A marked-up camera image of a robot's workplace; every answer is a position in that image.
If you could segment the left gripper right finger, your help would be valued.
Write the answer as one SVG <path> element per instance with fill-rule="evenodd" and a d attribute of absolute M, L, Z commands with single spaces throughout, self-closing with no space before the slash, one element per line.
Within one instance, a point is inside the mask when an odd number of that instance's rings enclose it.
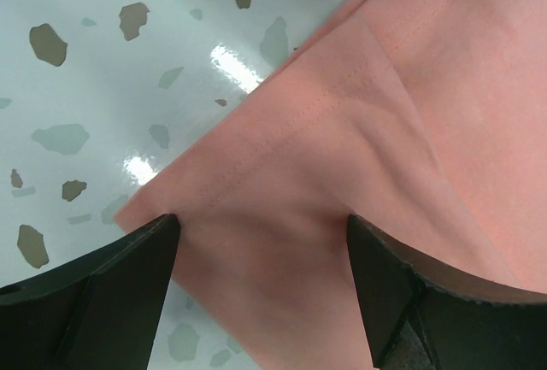
<path fill-rule="evenodd" d="M 492 282 L 360 216 L 346 242 L 377 369 L 544 369 L 546 295 Z"/>

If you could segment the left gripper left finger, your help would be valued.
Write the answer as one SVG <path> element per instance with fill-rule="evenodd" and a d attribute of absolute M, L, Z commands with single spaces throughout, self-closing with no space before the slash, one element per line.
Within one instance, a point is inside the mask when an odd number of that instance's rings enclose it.
<path fill-rule="evenodd" d="M 1 289 L 3 369 L 146 369 L 180 236 L 162 215 Z"/>

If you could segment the salmon pink t shirt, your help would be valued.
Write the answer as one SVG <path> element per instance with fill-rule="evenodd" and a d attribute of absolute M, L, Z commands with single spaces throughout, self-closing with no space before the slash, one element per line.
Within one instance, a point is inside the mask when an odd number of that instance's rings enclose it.
<path fill-rule="evenodd" d="M 350 214 L 461 270 L 546 289 L 546 0 L 347 0 L 142 187 L 174 279 L 265 369 L 372 366 Z"/>

